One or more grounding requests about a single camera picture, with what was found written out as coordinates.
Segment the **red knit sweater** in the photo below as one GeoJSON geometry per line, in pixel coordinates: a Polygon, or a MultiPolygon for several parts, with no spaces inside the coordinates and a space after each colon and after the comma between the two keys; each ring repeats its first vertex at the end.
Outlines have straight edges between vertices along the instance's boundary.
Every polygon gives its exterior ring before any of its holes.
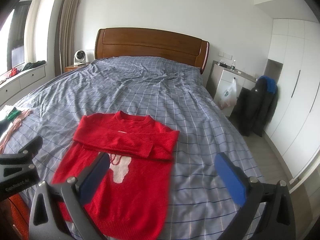
{"type": "Polygon", "coordinates": [[[178,135],[150,116],[85,115],[52,183],[78,177],[100,152],[107,153],[110,168],[85,210],[108,237],[156,239],[167,216],[178,135]]]}

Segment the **green and pink clothes pile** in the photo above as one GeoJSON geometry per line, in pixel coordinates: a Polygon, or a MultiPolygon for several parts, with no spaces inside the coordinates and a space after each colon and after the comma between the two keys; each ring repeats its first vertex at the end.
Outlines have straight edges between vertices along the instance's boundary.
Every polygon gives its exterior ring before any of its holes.
{"type": "Polygon", "coordinates": [[[17,108],[12,105],[5,105],[1,109],[1,154],[3,154],[10,137],[31,112],[32,109],[17,108]]]}

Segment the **dark clothes on bench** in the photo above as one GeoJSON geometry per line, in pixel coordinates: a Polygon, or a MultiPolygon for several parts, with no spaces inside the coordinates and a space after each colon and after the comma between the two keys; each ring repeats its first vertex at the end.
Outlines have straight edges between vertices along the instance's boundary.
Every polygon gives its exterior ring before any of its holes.
{"type": "Polygon", "coordinates": [[[37,68],[39,66],[42,66],[44,64],[46,64],[47,61],[42,60],[42,61],[37,61],[37,62],[28,62],[23,68],[22,68],[22,72],[29,70],[29,69],[34,69],[37,68]]]}

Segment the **white window drawer bench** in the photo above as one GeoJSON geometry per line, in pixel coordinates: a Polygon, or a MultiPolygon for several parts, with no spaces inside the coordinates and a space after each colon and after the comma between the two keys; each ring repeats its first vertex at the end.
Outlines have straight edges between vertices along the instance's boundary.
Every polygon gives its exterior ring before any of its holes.
{"type": "Polygon", "coordinates": [[[33,83],[46,77],[46,63],[38,67],[28,69],[9,78],[1,84],[1,105],[13,96],[26,89],[33,83]]]}

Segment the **red cloth on bench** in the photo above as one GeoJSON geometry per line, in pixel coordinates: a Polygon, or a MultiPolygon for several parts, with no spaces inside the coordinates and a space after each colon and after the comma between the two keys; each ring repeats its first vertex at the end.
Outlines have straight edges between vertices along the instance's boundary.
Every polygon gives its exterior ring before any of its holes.
{"type": "Polygon", "coordinates": [[[14,68],[11,69],[8,78],[12,78],[12,77],[16,76],[19,73],[20,73],[20,70],[18,68],[14,67],[14,68]]]}

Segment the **wooden nightstand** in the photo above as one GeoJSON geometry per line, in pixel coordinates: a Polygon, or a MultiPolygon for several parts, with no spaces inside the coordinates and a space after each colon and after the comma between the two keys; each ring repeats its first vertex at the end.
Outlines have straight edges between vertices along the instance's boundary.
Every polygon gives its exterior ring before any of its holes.
{"type": "Polygon", "coordinates": [[[81,68],[81,67],[86,67],[86,66],[88,66],[88,64],[82,64],[82,65],[75,65],[75,66],[67,66],[67,67],[65,67],[65,73],[66,72],[70,72],[70,71],[73,71],[73,70],[76,70],[76,69],[78,69],[78,68],[81,68]]]}

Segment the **black and blue jacket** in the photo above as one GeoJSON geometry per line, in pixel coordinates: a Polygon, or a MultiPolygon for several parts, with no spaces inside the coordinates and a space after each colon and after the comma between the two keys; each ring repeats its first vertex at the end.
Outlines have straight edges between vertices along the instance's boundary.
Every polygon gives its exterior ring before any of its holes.
{"type": "Polygon", "coordinates": [[[278,86],[268,76],[259,77],[251,90],[243,89],[231,114],[240,134],[247,137],[254,133],[261,137],[274,115],[277,101],[278,86]]]}

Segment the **small white fan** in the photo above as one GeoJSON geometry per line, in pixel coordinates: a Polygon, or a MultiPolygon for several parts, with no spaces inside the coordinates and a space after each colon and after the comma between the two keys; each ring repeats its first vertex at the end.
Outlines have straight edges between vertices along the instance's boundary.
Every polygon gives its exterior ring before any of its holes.
{"type": "Polygon", "coordinates": [[[73,66],[81,66],[87,64],[86,52],[84,50],[77,50],[74,54],[73,66]]]}

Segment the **white plastic bag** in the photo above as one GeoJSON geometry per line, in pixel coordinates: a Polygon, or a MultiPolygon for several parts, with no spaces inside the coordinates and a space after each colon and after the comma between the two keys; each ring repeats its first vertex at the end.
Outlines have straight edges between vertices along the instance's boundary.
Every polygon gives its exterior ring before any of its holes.
{"type": "Polygon", "coordinates": [[[237,89],[236,89],[236,79],[234,78],[231,85],[224,91],[221,99],[219,101],[219,106],[221,109],[227,107],[234,107],[237,101],[237,89]]]}

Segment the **beige curtain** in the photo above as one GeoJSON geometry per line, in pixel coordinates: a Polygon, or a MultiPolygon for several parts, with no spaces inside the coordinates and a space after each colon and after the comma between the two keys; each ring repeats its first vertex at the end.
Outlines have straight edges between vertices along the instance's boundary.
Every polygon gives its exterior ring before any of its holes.
{"type": "Polygon", "coordinates": [[[62,0],[55,37],[55,75],[65,72],[74,59],[74,28],[80,0],[62,0]]]}

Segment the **white bedside cabinet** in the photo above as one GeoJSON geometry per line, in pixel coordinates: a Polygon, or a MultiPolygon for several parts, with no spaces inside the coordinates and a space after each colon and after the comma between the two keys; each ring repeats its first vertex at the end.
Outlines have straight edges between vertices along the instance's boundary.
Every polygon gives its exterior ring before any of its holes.
{"type": "Polygon", "coordinates": [[[210,77],[207,82],[207,90],[216,105],[222,99],[224,92],[231,87],[233,80],[236,84],[236,97],[238,98],[243,89],[251,90],[256,83],[256,79],[239,70],[230,70],[213,63],[210,77]]]}

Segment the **brown wooden headboard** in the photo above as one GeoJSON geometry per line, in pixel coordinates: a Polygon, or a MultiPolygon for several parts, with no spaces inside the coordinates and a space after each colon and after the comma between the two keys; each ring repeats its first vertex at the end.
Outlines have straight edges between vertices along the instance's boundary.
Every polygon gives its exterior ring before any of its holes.
{"type": "Polygon", "coordinates": [[[155,56],[187,64],[204,72],[209,42],[189,35],[148,28],[99,29],[96,59],[119,56],[155,56]]]}

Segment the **white wardrobe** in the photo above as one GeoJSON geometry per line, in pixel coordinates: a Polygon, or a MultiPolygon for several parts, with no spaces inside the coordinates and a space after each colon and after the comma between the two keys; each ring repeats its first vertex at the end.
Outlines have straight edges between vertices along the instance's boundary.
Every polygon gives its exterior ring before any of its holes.
{"type": "Polygon", "coordinates": [[[295,180],[319,149],[319,24],[274,20],[268,60],[282,67],[276,109],[265,133],[295,180]]]}

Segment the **blue plaid bed cover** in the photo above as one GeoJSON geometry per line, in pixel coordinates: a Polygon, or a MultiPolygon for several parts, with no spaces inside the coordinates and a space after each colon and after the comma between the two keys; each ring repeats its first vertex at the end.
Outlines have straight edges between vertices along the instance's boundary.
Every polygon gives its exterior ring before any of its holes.
{"type": "Polygon", "coordinates": [[[40,135],[43,146],[35,165],[44,180],[52,179],[84,115],[123,111],[179,130],[160,239],[218,239],[235,216],[238,207],[214,169],[217,153],[228,155],[248,176],[262,178],[243,137],[213,102],[193,66],[161,57],[96,60],[49,81],[16,107],[31,109],[31,114],[4,153],[15,153],[40,135]]]}

